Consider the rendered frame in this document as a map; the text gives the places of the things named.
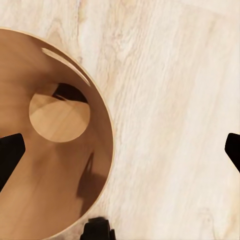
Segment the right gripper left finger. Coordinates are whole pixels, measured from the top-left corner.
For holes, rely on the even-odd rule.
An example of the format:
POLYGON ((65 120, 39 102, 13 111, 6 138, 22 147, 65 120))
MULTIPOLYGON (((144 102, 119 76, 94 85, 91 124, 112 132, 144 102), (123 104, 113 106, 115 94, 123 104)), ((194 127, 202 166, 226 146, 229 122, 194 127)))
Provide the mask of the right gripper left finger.
POLYGON ((0 138, 0 192, 26 150, 21 133, 0 138))

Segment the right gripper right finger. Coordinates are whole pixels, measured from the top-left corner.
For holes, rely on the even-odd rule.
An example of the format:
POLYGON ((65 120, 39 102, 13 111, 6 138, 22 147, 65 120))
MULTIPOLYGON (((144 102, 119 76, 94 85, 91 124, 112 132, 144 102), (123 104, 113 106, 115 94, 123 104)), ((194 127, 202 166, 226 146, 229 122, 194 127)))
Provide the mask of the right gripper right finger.
POLYGON ((224 150, 240 172, 240 134, 229 133, 224 150))

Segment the trash can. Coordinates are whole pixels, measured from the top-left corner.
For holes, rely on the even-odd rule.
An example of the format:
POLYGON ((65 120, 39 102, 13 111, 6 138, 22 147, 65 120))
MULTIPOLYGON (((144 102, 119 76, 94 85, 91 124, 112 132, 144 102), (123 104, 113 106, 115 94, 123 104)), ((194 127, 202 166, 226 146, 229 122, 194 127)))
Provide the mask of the trash can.
POLYGON ((0 26, 0 138, 17 133, 25 153, 0 192, 0 240, 49 240, 103 194, 114 165, 114 124, 76 59, 38 35, 0 26))

